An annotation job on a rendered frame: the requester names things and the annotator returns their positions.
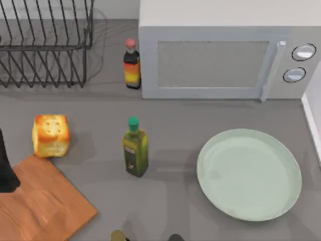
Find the green bottle with green cap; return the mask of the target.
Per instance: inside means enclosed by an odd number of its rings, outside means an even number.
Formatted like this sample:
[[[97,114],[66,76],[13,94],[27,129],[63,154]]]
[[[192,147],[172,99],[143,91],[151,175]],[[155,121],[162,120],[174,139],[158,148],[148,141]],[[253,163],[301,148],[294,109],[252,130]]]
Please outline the green bottle with green cap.
[[[139,119],[128,118],[128,130],[122,139],[126,171],[136,177],[142,177],[148,169],[148,138],[139,128]]]

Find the dark bottle with pink cap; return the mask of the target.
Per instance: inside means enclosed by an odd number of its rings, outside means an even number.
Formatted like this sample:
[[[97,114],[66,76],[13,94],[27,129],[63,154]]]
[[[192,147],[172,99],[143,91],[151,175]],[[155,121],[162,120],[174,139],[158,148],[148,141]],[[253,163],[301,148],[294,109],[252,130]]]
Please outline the dark bottle with pink cap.
[[[125,45],[126,51],[123,57],[125,84],[130,89],[140,89],[140,53],[136,49],[136,41],[128,38]]]

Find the pale green plate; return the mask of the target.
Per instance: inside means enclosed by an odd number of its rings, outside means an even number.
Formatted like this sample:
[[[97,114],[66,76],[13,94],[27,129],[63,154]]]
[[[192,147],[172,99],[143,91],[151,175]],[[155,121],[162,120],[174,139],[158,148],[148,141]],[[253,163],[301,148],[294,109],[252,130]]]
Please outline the pale green plate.
[[[216,208],[245,221],[284,215],[302,189],[292,152],[256,130],[227,130],[210,138],[199,152],[196,173],[202,192]]]

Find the cube of toasted bread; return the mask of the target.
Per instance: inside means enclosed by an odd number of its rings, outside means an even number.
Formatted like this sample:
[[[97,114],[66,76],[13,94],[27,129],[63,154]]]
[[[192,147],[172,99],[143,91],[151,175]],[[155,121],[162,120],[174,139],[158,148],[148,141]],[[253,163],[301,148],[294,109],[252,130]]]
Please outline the cube of toasted bread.
[[[63,114],[38,114],[32,129],[34,154],[40,158],[63,157],[71,142],[67,117]]]

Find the pale microwave oven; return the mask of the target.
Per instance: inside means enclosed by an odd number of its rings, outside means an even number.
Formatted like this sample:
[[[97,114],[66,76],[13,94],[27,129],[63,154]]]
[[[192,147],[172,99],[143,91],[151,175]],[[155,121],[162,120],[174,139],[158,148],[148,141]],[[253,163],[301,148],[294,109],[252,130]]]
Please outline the pale microwave oven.
[[[300,99],[321,61],[321,0],[140,0],[145,99],[258,99],[279,41],[286,41],[267,99]],[[292,51],[316,54],[297,62]],[[287,83],[288,69],[306,70]]]

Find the olive bottle cap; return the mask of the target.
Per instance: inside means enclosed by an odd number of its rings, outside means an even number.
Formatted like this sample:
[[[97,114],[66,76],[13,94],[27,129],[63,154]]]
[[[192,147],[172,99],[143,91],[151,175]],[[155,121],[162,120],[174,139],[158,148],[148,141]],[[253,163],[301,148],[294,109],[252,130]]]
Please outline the olive bottle cap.
[[[126,241],[126,236],[121,230],[115,230],[111,233],[111,241]]]

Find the small microwave knob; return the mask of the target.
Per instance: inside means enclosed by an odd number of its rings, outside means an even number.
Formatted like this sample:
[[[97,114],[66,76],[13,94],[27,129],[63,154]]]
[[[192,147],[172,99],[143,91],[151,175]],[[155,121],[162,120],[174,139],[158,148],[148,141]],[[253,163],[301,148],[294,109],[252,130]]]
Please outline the small microwave knob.
[[[301,67],[288,69],[283,74],[283,80],[287,83],[296,83],[304,79],[306,70]]]

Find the wooden cutting board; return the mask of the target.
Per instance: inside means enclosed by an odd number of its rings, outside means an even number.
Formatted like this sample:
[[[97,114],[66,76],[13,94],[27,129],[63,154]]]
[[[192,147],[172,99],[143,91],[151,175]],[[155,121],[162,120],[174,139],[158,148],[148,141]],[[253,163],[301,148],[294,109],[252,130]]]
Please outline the wooden cutting board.
[[[47,159],[14,166],[21,185],[0,193],[0,241],[69,241],[98,213]]]

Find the large microwave knob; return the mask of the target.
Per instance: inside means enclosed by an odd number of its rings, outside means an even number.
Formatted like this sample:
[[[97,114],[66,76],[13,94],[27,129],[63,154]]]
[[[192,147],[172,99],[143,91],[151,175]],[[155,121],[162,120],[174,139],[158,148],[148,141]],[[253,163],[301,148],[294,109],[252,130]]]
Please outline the large microwave knob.
[[[307,43],[305,45],[295,47],[291,56],[293,60],[303,62],[311,59],[315,54],[316,46],[311,43]]]

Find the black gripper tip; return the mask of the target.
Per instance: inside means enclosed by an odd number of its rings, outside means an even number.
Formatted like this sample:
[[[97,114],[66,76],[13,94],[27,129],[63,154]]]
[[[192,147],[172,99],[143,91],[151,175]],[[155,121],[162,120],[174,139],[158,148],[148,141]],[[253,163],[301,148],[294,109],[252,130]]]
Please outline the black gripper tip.
[[[13,193],[20,184],[9,163],[3,133],[0,128],[0,193]]]

